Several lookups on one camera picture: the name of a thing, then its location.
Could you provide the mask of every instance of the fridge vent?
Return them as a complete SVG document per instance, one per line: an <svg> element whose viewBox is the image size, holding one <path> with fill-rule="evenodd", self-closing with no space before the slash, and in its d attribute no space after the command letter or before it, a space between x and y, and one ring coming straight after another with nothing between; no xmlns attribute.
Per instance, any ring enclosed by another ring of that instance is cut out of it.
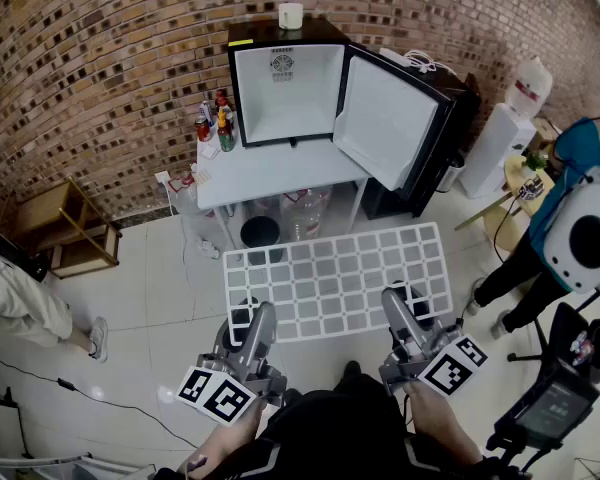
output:
<svg viewBox="0 0 600 480"><path fill-rule="evenodd" d="M293 48L271 49L271 76L274 82L290 82L293 80Z"/></svg>

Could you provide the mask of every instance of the black trash can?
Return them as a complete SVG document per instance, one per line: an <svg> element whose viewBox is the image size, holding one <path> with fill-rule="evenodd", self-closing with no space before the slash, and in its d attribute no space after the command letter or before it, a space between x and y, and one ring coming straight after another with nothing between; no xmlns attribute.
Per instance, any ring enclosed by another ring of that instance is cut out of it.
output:
<svg viewBox="0 0 600 480"><path fill-rule="evenodd" d="M252 217L242 225L240 240L248 249L276 245L280 241L280 226L271 217L264 215ZM284 249L271 251L269 256L271 262L279 262L283 254ZM264 251L250 252L247 254L247 258L251 265L264 265L266 263Z"/></svg>

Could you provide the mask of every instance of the sneaker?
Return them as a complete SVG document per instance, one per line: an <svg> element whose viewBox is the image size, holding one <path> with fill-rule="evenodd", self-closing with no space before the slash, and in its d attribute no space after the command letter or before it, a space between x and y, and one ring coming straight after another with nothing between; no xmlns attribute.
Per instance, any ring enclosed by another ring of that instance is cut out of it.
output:
<svg viewBox="0 0 600 480"><path fill-rule="evenodd" d="M358 361L349 361L344 367L342 379L344 380L348 379L349 377L355 377L356 375L360 375L361 373L362 368L360 368L360 363Z"/></svg>
<svg viewBox="0 0 600 480"><path fill-rule="evenodd" d="M89 339L96 346L96 351L89 356L93 357L99 363L104 363L107 360L107 337L109 335L109 329L107 328L107 321L99 316L96 321L93 322Z"/></svg>
<svg viewBox="0 0 600 480"><path fill-rule="evenodd" d="M482 283L484 283L485 279L486 277L480 277L471 285L471 299L465 308L465 311L469 316L476 316L478 311L482 309L482 306L476 302L476 290L482 286Z"/></svg>
<svg viewBox="0 0 600 480"><path fill-rule="evenodd" d="M504 317L507 316L509 313L511 313L511 311L509 311L508 309L500 313L496 322L491 326L491 336L494 340L498 340L502 338L505 334L508 334L508 331L504 328L504 323L502 322L502 320L504 320Z"/></svg>

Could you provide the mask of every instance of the white pants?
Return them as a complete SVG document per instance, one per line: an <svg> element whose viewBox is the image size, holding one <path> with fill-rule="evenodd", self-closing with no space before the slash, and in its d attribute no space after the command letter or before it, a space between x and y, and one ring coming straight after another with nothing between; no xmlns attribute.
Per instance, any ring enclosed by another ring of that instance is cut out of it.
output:
<svg viewBox="0 0 600 480"><path fill-rule="evenodd" d="M0 335L43 347L67 339L73 321L68 305L21 268L0 259Z"/></svg>

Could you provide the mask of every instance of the blue shirt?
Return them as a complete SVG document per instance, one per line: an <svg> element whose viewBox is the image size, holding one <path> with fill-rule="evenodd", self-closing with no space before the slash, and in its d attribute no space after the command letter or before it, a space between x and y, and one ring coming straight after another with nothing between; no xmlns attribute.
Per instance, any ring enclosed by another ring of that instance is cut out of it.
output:
<svg viewBox="0 0 600 480"><path fill-rule="evenodd" d="M575 185L589 169L600 166L600 139L595 122L585 122L564 133L556 141L556 153L564 161L564 171L556 185L545 197L540 209L531 217L529 236L531 237L531 247L540 256L556 281L565 290L571 291L544 259L544 242L547 236L545 228L562 195Z"/></svg>

